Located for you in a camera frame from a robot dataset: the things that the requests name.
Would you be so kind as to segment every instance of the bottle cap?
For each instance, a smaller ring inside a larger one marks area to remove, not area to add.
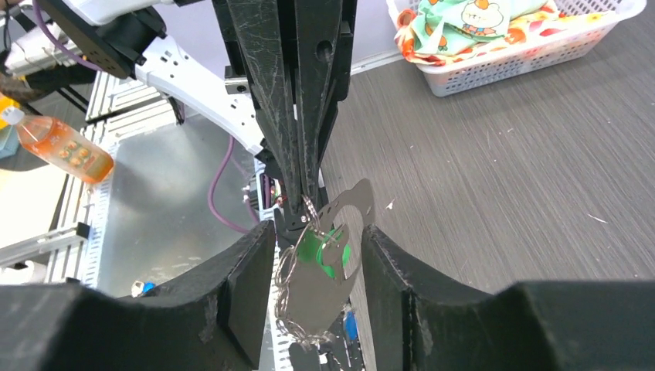
[[[18,125],[25,117],[25,112],[19,110],[16,107],[7,107],[2,111],[0,117],[4,122],[10,125]]]

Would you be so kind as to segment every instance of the cable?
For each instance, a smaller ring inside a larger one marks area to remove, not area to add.
[[[264,184],[262,184],[262,192],[264,192],[264,209],[271,207],[270,205],[270,179],[268,176],[263,177]]]
[[[32,2],[32,7],[34,9],[34,18],[36,19],[36,25],[41,29],[43,32],[43,35],[46,35],[48,40],[59,50],[61,50],[62,53],[66,54],[70,59],[74,60],[77,62],[77,64],[80,64],[81,66],[85,66],[86,68],[90,68],[92,70],[98,71],[98,72],[103,72],[103,69],[100,68],[99,66],[89,62],[88,60],[85,60],[81,56],[78,56],[77,54],[71,52],[68,50],[48,29],[48,26],[46,26],[46,23],[43,21],[43,14],[41,14],[41,7],[39,6],[39,2],[37,0],[34,0]]]
[[[223,158],[223,160],[221,161],[221,165],[219,166],[219,170],[216,172],[216,175],[214,175],[214,179],[212,180],[212,184],[209,185],[209,192],[207,194],[207,203],[209,205],[209,211],[211,211],[212,214],[214,214],[214,216],[216,217],[216,219],[219,220],[219,222],[225,224],[226,226],[232,228],[233,230],[235,230],[237,232],[245,234],[245,233],[248,233],[249,230],[247,230],[246,228],[243,228],[241,226],[237,226],[235,223],[227,220],[223,215],[221,215],[221,213],[219,213],[219,211],[216,209],[216,206],[214,206],[214,191],[216,190],[216,185],[219,183],[219,179],[221,179],[221,175],[223,175],[223,172],[225,171],[225,169],[227,167],[227,164],[228,164],[229,160],[232,157],[232,152],[233,151],[234,151],[234,137],[230,136],[229,137],[228,147],[227,147],[227,153],[226,153],[225,157]],[[250,211],[251,217],[254,218],[256,222],[259,222],[259,218],[256,217],[254,210],[250,206],[248,206],[248,204],[246,204],[246,206],[248,207],[248,210]]]
[[[9,34],[9,0],[5,0],[5,28],[2,30],[2,42],[7,53],[12,51],[12,36]]]

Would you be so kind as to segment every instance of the cartoon print cloth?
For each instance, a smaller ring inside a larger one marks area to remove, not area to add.
[[[412,21],[414,50],[454,56],[478,42],[501,39],[510,21],[532,13],[547,0],[421,0]]]
[[[588,15],[565,16],[557,9],[554,0],[548,0],[538,12],[523,15],[510,22],[507,35],[488,43],[477,43],[455,56],[434,56],[417,53],[413,49],[414,33],[411,28],[416,14],[412,10],[401,12],[397,19],[399,31],[396,34],[396,44],[406,60],[412,63],[445,66],[451,63],[469,60],[476,56],[506,49],[512,45],[529,43],[543,39],[558,32],[586,27],[589,23],[599,22],[606,17],[616,15],[615,12],[597,12]]]

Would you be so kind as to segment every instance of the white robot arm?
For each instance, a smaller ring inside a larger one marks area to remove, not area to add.
[[[106,25],[119,16],[152,5],[173,3],[173,0],[60,1],[91,26]],[[46,7],[45,0],[39,4]],[[66,31],[64,22],[60,25]],[[250,98],[240,94],[238,99],[243,100],[243,104],[241,102],[236,104],[235,97],[230,97],[226,92],[225,81],[194,60],[171,36],[153,38],[141,51],[140,61],[141,63],[134,64],[132,77],[180,100],[192,110],[207,117],[232,135],[253,155],[262,151],[264,136],[255,120],[252,102],[245,101]]]
[[[81,19],[92,26],[106,25],[117,17],[174,0],[63,0]]]

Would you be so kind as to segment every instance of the white bracket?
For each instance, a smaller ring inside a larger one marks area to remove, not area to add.
[[[137,80],[207,117],[253,155],[262,151],[264,136],[249,97],[230,97],[225,81],[191,58],[170,36],[156,38],[143,56],[146,62],[137,65]]]

